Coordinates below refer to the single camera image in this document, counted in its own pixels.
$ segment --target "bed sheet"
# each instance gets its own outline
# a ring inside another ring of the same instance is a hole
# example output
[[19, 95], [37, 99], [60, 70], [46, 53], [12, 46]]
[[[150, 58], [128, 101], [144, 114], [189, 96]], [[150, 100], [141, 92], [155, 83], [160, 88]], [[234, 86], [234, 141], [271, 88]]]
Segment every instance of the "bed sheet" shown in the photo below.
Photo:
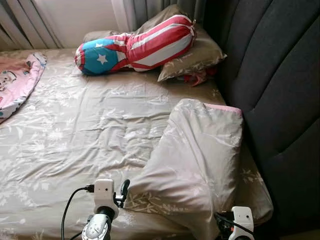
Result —
[[[32, 52], [0, 56], [23, 59]], [[0, 124], [1, 240], [60, 239], [71, 193], [97, 178], [114, 179], [119, 192], [147, 163], [179, 100], [224, 104], [212, 82], [159, 83], [157, 70], [85, 76], [74, 64], [75, 49], [37, 52], [47, 56], [40, 81]], [[66, 237], [82, 230], [93, 208], [92, 193], [77, 193], [67, 212]], [[111, 234], [112, 240], [158, 240], [186, 233], [163, 216], [122, 209]]]

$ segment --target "dark gray headboard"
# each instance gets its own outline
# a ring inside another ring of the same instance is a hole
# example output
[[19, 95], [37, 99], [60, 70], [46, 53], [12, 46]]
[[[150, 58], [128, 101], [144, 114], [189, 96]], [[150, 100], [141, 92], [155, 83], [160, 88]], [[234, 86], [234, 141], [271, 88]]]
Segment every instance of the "dark gray headboard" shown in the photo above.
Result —
[[243, 110], [245, 140], [280, 232], [319, 227], [319, 0], [207, 0], [204, 28], [228, 58], [218, 87]]

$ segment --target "white curtain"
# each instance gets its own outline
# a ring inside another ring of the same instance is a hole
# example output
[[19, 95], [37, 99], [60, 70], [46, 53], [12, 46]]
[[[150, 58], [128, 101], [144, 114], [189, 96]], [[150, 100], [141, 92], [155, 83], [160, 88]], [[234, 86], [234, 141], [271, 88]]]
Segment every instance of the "white curtain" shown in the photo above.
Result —
[[206, 0], [111, 0], [118, 28], [121, 32], [138, 29], [144, 22], [172, 4], [201, 24]]
[[0, 50], [60, 47], [32, 0], [0, 0]]

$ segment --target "blue fabric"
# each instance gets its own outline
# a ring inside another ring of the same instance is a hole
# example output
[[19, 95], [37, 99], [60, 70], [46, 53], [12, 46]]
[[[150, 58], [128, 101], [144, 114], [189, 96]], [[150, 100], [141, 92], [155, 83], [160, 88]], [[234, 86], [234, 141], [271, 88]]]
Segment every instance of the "blue fabric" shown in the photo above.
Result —
[[84, 69], [91, 74], [101, 74], [111, 70], [118, 63], [118, 55], [115, 50], [105, 48], [113, 45], [113, 39], [97, 39], [83, 44]]

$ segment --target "cartoon print blanket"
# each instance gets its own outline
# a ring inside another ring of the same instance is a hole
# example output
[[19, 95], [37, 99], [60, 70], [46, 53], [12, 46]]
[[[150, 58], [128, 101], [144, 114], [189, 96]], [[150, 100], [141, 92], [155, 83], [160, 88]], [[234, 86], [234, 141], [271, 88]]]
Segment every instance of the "cartoon print blanket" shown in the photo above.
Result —
[[9, 118], [37, 85], [47, 64], [40, 52], [20, 60], [0, 57], [0, 123]]

